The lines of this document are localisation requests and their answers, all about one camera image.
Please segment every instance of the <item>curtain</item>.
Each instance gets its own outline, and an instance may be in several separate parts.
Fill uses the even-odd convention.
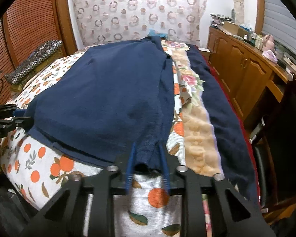
[[[245,23],[243,0],[234,0],[235,23],[241,25]]]
[[[207,0],[73,0],[85,46],[136,40],[153,29],[168,39],[199,45]]]

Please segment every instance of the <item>pink flower print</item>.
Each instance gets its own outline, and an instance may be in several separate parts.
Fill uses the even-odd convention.
[[[189,86],[197,85],[197,80],[193,76],[183,76],[183,79]]]

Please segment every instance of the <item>stack of items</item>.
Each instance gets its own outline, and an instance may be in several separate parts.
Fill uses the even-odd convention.
[[[224,25],[224,22],[234,22],[234,20],[230,17],[226,17],[224,15],[220,15],[220,14],[213,14],[211,13],[211,17],[213,19],[212,23],[211,23],[211,27],[213,28],[219,28],[222,27]]]

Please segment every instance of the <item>chair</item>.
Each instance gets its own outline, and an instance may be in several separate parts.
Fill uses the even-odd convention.
[[[252,138],[261,207],[269,212],[296,203],[296,77],[292,78],[279,106]]]

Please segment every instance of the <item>white wall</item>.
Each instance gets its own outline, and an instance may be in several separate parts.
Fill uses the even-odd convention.
[[[207,47],[209,26],[212,18],[210,13],[218,13],[231,17],[231,11],[234,8],[234,0],[207,0],[205,13],[200,21],[200,46]]]
[[[79,29],[78,29],[78,25],[77,25],[77,21],[75,19],[72,0],[68,0],[68,7],[69,7],[69,14],[70,14],[71,24],[72,24],[72,29],[73,29],[73,35],[74,35],[74,38],[76,39],[77,48],[78,48],[78,50],[80,50],[80,49],[84,48],[84,45],[82,43]]]
[[[250,22],[250,25],[254,31],[257,20],[258,0],[244,0],[243,5],[245,11],[245,23]]]

